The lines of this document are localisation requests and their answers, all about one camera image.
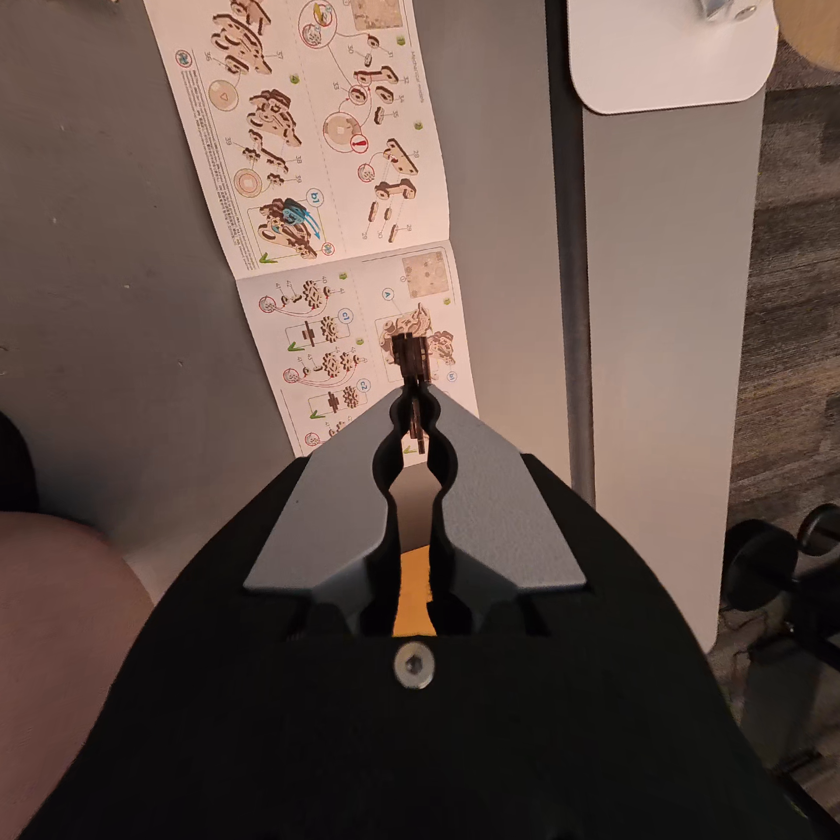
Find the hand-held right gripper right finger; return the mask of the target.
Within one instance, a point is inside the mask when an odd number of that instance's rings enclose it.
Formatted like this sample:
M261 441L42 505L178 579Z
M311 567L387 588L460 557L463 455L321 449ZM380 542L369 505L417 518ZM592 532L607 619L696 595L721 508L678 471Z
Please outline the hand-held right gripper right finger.
M438 635L478 630L498 604L577 592L587 580L520 450L436 386L420 395L440 489L427 611Z

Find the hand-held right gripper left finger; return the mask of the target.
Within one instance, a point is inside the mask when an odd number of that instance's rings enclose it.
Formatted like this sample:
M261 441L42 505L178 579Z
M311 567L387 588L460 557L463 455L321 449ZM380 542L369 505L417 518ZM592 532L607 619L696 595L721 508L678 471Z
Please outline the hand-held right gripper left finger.
M410 413L409 396L395 388L308 457L247 592L335 606L352 632L392 635L402 573L390 490Z

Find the small wooden model assembly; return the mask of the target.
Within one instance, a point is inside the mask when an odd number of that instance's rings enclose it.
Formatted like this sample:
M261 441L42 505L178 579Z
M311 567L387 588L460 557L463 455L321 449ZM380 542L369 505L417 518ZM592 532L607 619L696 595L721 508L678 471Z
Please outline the small wooden model assembly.
M427 338L412 332L398 332L392 336L392 353L400 369L404 389L411 398L409 434L416 443L417 453L425 455L426 435L420 396L431 382Z

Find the yellow plastic bin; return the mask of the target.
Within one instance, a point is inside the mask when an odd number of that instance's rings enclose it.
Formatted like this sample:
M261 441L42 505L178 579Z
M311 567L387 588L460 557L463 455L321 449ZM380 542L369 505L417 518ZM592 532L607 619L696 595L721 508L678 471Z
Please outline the yellow plastic bin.
M427 611L427 604L431 600L429 547L404 552L401 556L401 587L392 635L435 636L436 631Z

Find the person's leg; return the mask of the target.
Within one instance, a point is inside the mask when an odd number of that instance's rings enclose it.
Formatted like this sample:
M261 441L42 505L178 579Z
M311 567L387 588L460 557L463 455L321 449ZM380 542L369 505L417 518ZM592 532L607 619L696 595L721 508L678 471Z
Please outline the person's leg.
M76 758L152 600L92 528L1 516L1 838Z

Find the black wrist rest pad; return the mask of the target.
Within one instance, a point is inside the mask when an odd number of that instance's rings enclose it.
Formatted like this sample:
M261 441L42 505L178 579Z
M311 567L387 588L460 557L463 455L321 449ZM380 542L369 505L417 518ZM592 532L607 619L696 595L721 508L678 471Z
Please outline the black wrist rest pad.
M23 435L1 413L1 512L39 512L34 464Z

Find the paper instruction booklet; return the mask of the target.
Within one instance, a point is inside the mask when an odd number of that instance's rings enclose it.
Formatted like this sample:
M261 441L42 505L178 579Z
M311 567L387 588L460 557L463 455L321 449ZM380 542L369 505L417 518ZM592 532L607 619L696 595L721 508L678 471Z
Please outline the paper instruction booklet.
M477 415L413 4L144 6L295 454L403 383L399 333Z

